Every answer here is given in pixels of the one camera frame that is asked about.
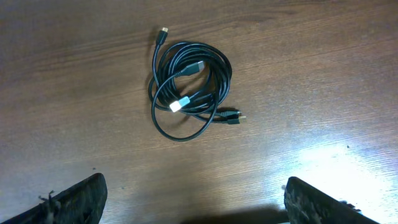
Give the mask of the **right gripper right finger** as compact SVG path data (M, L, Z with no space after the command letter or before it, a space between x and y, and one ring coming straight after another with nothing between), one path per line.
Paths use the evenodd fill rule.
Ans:
M289 177L284 205L291 224L377 224L354 205L337 201L298 177Z

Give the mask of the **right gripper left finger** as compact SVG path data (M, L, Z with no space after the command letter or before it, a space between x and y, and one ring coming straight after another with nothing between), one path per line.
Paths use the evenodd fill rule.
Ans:
M98 224L106 204L108 190L102 173L95 173L30 210L2 224Z

